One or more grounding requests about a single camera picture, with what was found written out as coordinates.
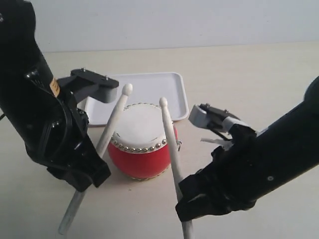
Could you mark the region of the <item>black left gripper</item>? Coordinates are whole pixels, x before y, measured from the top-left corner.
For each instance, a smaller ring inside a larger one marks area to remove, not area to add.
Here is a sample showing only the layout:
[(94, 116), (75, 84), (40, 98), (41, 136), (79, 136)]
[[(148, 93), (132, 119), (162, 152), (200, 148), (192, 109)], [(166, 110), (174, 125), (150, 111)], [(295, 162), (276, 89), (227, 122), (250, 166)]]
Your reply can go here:
[(4, 72), (4, 114), (27, 155), (79, 192), (101, 186), (111, 171), (88, 136), (88, 116), (48, 70)]

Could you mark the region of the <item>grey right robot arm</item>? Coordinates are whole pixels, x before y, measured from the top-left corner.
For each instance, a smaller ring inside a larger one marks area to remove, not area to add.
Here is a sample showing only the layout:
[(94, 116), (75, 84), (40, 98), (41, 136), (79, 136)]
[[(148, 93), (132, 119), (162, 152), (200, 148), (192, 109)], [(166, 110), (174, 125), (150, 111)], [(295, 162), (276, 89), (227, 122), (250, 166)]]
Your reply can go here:
[(179, 183), (175, 209), (182, 222), (249, 210), (319, 163), (318, 79), (301, 103), (260, 132), (208, 104), (194, 105), (188, 119), (220, 139), (211, 163)]

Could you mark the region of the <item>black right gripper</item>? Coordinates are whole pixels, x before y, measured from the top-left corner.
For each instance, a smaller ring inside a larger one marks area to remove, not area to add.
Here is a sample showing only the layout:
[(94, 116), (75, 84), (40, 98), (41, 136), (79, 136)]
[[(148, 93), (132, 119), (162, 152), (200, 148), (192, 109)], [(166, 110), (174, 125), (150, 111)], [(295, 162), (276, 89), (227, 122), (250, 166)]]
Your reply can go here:
[(261, 175), (262, 162), (257, 141), (269, 129), (255, 132), (249, 127), (232, 126), (231, 146), (214, 149), (211, 163), (178, 183), (182, 198), (175, 210), (181, 222), (254, 207), (258, 196), (252, 184)]

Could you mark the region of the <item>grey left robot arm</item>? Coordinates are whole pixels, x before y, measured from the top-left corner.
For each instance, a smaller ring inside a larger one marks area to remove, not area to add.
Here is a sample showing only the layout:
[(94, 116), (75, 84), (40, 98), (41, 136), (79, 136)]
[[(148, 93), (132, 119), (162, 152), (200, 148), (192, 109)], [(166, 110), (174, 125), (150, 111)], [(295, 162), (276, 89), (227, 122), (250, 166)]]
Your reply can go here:
[(0, 107), (23, 139), (27, 155), (77, 191), (99, 187), (111, 174), (88, 136), (77, 105), (87, 97), (116, 98), (119, 82), (85, 69), (56, 79), (36, 40), (31, 2), (0, 3)]

